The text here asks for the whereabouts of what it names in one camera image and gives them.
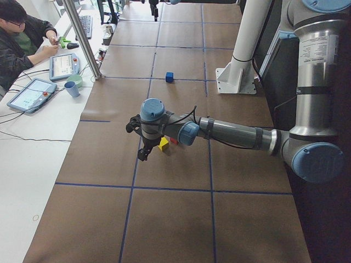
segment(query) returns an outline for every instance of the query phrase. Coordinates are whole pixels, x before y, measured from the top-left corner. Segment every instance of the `white desk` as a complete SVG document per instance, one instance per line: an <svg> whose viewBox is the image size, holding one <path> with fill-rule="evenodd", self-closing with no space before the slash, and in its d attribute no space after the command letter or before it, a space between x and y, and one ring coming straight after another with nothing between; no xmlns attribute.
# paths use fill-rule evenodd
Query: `white desk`
<svg viewBox="0 0 351 263"><path fill-rule="evenodd" d="M101 47L103 26L99 13L95 10L82 10L80 15L90 14L94 19L93 38L89 40L93 53ZM59 35L66 31L67 17L63 16L55 26ZM66 36L75 42L71 29ZM80 59L80 69L87 60L82 49L60 49L58 54L76 53ZM49 69L46 60L26 71L30 73ZM65 90L58 92L49 102L32 115L0 124L0 131L26 139L71 140L80 120L81 112L92 90L94 79L89 68L83 73L81 95L72 98ZM49 80L49 73L30 74ZM27 76L19 78L15 84L25 86ZM65 80L57 82L62 88ZM11 89L21 89L13 85ZM7 93L0 102L0 116L14 113L6 103L16 93ZM18 114L0 117L0 122ZM47 200L54 186L70 142L25 141L0 133L0 261L1 263L22 262L43 214Z"/></svg>

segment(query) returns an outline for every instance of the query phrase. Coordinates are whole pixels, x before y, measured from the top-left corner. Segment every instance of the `green shirt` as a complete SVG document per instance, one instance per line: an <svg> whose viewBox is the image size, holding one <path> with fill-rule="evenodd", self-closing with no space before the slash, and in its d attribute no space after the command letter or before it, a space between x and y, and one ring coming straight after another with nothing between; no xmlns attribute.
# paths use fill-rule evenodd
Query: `green shirt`
<svg viewBox="0 0 351 263"><path fill-rule="evenodd" d="M13 39L20 45L27 56L34 55L38 48L33 44L32 40L24 33L16 33L12 35Z"/></svg>

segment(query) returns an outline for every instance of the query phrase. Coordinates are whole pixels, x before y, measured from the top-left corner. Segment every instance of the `tablet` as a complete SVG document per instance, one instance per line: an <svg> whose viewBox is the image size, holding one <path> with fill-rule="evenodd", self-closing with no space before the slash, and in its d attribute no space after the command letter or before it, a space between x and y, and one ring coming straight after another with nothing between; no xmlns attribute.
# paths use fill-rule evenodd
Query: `tablet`
<svg viewBox="0 0 351 263"><path fill-rule="evenodd" d="M59 81L79 73L79 60L75 53L50 57L49 78Z"/></svg>
<svg viewBox="0 0 351 263"><path fill-rule="evenodd" d="M49 100L56 88L55 83L34 78L7 103L7 106L26 113L33 113Z"/></svg>

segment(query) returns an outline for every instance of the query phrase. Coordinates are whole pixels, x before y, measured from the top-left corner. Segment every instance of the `computer mouse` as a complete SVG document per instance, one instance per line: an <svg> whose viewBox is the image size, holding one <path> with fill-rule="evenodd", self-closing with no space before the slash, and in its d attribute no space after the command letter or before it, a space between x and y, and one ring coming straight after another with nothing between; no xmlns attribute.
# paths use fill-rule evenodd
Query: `computer mouse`
<svg viewBox="0 0 351 263"><path fill-rule="evenodd" d="M73 49L73 48L78 48L79 44L78 43L68 43L67 44L67 49Z"/></svg>

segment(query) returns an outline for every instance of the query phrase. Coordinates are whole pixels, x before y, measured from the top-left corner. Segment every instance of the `black jacket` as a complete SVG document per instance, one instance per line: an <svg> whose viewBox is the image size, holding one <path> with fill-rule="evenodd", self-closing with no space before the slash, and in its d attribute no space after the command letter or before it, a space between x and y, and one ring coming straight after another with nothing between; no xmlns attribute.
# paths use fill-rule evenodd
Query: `black jacket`
<svg viewBox="0 0 351 263"><path fill-rule="evenodd" d="M55 28L48 21L27 16L24 32L39 48L46 32ZM33 67L32 62L24 54L21 47L5 30L0 28L0 85L8 90L23 70Z"/></svg>

